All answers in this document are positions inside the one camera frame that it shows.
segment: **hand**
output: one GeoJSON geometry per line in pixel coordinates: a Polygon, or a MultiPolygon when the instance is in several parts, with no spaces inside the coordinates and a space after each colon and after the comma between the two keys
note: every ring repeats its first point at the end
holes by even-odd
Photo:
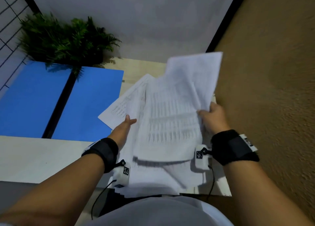
{"type": "Polygon", "coordinates": [[[118,149],[121,150],[127,140],[127,136],[130,130],[130,126],[136,123],[136,119],[130,119],[129,115],[126,115],[125,120],[119,124],[115,129],[109,134],[108,138],[114,140],[118,145],[118,149]]]}
{"type": "Polygon", "coordinates": [[[231,129],[227,123],[223,107],[214,102],[210,104],[210,112],[198,110],[197,113],[202,118],[208,132],[217,134],[231,129]]]}

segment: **left hand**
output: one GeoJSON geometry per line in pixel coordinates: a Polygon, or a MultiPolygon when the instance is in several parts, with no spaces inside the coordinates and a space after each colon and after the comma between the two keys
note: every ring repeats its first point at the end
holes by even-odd
{"type": "Polygon", "coordinates": [[[108,138],[114,140],[118,145],[118,149],[121,150],[127,140],[127,136],[130,130],[130,126],[136,123],[136,119],[130,119],[129,115],[126,115],[125,120],[119,124],[115,129],[109,134],[108,138]]]}

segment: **black wrist strap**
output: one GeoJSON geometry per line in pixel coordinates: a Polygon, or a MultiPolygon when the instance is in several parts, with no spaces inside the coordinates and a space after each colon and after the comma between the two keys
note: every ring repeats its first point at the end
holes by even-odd
{"type": "Polygon", "coordinates": [[[104,161],[105,171],[110,172],[117,161],[118,146],[116,142],[110,138],[103,138],[97,142],[94,142],[91,147],[86,150],[81,156],[87,154],[97,154],[104,161]]]}
{"type": "Polygon", "coordinates": [[[223,166],[239,160],[259,161],[257,153],[251,150],[235,130],[215,134],[211,143],[213,158],[223,166]]]}

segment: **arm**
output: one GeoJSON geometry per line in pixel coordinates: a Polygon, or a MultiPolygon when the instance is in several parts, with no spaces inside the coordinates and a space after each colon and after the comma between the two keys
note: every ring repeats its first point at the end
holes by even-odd
{"type": "MultiPolygon", "coordinates": [[[[198,111],[208,131],[230,130],[223,108],[211,103],[210,112],[198,111]]],[[[223,167],[244,225],[309,225],[313,223],[270,180],[259,163],[234,161],[223,167]]]]}
{"type": "MultiPolygon", "coordinates": [[[[108,136],[121,149],[130,126],[125,121],[108,136]]],[[[74,225],[104,173],[104,162],[96,154],[82,156],[66,168],[36,186],[8,211],[0,222],[13,225],[74,225]]]]}

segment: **stack of papers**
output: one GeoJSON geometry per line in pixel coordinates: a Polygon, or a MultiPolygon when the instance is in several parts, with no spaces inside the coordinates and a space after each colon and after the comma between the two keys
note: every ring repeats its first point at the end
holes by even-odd
{"type": "Polygon", "coordinates": [[[114,129],[126,114],[136,118],[117,161],[131,164],[125,197],[179,194],[206,183],[194,167],[195,147],[202,143],[196,113],[209,110],[222,59],[221,52],[172,57],[164,76],[147,74],[128,89],[99,119],[114,129]]]}

